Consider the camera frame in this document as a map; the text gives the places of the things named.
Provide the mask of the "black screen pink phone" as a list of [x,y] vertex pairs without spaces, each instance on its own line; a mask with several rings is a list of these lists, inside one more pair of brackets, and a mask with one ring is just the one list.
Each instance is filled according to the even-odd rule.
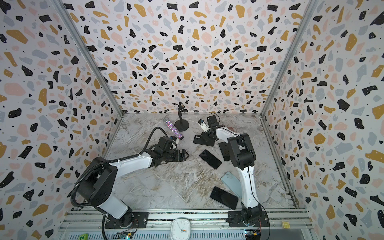
[[222,164],[222,162],[208,150],[202,151],[199,157],[215,170]]

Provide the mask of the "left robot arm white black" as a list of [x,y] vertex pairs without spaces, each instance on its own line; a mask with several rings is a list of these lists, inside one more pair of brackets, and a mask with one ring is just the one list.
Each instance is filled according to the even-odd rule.
[[97,157],[80,175],[71,191],[71,204],[76,208],[91,206],[110,220],[127,226],[133,219],[131,208],[113,195],[115,181],[129,173],[149,169],[168,163],[184,162],[189,158],[186,150],[178,149],[170,137],[160,137],[157,144],[149,146],[135,155],[106,160]]

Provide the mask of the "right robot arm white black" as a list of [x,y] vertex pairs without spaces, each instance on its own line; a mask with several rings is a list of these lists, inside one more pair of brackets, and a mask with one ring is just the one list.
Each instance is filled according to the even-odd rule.
[[208,116],[207,120],[198,121],[205,141],[222,140],[227,143],[231,163],[239,173],[242,190],[242,221],[254,225],[262,215],[262,204],[256,193],[254,165],[256,152],[248,134],[238,134],[221,125],[216,116]]

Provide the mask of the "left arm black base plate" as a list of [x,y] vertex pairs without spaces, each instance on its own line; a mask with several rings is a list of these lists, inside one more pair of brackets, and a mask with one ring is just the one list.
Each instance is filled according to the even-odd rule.
[[119,220],[107,217],[106,229],[145,229],[149,219],[149,212],[128,212]]

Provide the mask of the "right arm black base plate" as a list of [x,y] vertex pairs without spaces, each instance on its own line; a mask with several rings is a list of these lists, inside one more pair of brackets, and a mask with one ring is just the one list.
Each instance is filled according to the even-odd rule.
[[261,211],[254,217],[247,217],[242,211],[229,211],[226,222],[231,228],[269,227],[269,217],[266,211]]

